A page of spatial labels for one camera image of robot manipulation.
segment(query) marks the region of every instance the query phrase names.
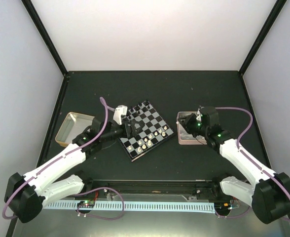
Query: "metal tray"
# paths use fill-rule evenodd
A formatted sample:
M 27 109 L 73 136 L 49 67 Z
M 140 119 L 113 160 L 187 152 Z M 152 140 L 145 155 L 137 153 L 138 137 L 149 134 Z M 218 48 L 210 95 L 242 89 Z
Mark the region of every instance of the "metal tray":
M 68 146 L 77 135 L 91 125 L 93 119 L 94 116 L 90 115 L 68 113 L 55 137 L 55 141 L 62 147 Z

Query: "black table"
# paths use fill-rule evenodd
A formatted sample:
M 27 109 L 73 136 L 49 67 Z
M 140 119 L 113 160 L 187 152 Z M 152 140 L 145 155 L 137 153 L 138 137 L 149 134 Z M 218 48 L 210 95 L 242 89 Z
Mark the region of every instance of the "black table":
M 177 113 L 195 111 L 199 105 L 250 109 L 243 79 L 237 71 L 72 72 L 70 75 L 48 159 L 63 149 L 54 138 L 66 114 L 104 114 L 100 96 L 111 107 L 131 106 L 148 99 L 175 131 Z M 222 127 L 236 137 L 249 123 L 248 115 L 239 111 L 219 111 L 219 116 Z M 267 164 L 254 125 L 241 143 L 260 162 Z M 130 162 L 120 143 L 116 142 L 73 168 L 66 176 L 77 170 L 83 170 L 94 180 L 195 181 L 211 180 L 225 172 L 244 178 L 212 149 L 203 145 L 180 145 L 177 136 L 135 162 Z

